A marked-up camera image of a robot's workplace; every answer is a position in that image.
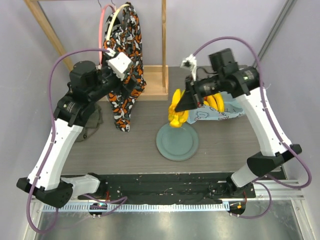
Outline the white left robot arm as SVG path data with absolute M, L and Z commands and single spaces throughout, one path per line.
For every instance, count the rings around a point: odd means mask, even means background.
M 19 189 L 58 209 L 74 197 L 90 194 L 100 200 L 106 195 L 106 184 L 98 174 L 62 177 L 61 173 L 73 144 L 96 110 L 96 102 L 112 91 L 128 93 L 124 79 L 132 65 L 130 59 L 116 57 L 107 60 L 101 69 L 89 60 L 73 66 L 68 92 L 58 101 L 53 113 L 53 126 L 45 148 L 32 172 L 18 179 Z

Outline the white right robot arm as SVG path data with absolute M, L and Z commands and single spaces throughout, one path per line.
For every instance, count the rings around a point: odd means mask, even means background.
M 226 178 L 226 193 L 236 198 L 249 183 L 301 154 L 302 148 L 299 144 L 293 144 L 280 127 L 268 103 L 266 90 L 260 86 L 260 75 L 256 68 L 240 68 L 229 48 L 211 54 L 209 60 L 215 73 L 203 79 L 197 77 L 195 56 L 190 55 L 182 61 L 181 67 L 189 69 L 191 74 L 185 78 L 185 91 L 175 111 L 200 108 L 206 97 L 220 92 L 231 94 L 244 110 L 260 151 Z

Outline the light blue cartoon plastic bag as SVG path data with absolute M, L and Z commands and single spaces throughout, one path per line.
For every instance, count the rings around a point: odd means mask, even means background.
M 221 93 L 224 101 L 224 111 L 218 112 L 213 107 L 203 105 L 201 108 L 190 110 L 187 122 L 193 124 L 196 121 L 222 121 L 234 119 L 245 115 L 245 111 L 240 106 L 238 101 L 227 92 Z

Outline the yellow fake banana bunch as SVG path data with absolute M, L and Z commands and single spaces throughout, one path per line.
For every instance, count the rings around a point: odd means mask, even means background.
M 220 93 L 206 96 L 204 98 L 204 104 L 222 113 L 225 110 L 225 104 L 223 97 Z

